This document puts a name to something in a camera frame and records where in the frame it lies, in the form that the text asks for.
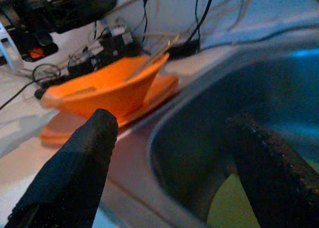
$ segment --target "white countertop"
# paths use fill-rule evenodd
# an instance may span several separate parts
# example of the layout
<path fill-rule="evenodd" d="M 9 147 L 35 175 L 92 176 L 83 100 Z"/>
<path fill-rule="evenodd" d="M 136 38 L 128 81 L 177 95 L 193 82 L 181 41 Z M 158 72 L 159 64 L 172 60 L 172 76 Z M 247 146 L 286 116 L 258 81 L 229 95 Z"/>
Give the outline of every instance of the white countertop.
<path fill-rule="evenodd" d="M 231 47 L 206 50 L 169 62 L 161 73 L 179 75 L 179 89 L 182 89 L 232 51 Z M 0 67 L 0 104 L 28 82 L 27 78 L 12 75 L 6 72 L 4 66 Z M 60 148 L 47 147 L 39 139 L 42 127 L 57 111 L 41 108 L 33 96 L 35 90 L 35 85 L 29 86 L 0 111 L 0 228 L 6 224 L 8 215 L 37 172 Z M 116 225 L 98 209 L 93 227 Z"/>

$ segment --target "black machine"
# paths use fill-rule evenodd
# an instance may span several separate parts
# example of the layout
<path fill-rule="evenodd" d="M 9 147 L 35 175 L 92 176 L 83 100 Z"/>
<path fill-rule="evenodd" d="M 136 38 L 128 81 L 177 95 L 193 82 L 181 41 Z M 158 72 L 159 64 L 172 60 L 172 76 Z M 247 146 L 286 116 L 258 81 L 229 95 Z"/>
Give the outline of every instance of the black machine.
<path fill-rule="evenodd" d="M 21 57 L 34 62 L 58 51 L 50 33 L 64 33 L 96 20 L 117 0 L 0 0 L 0 22 Z"/>

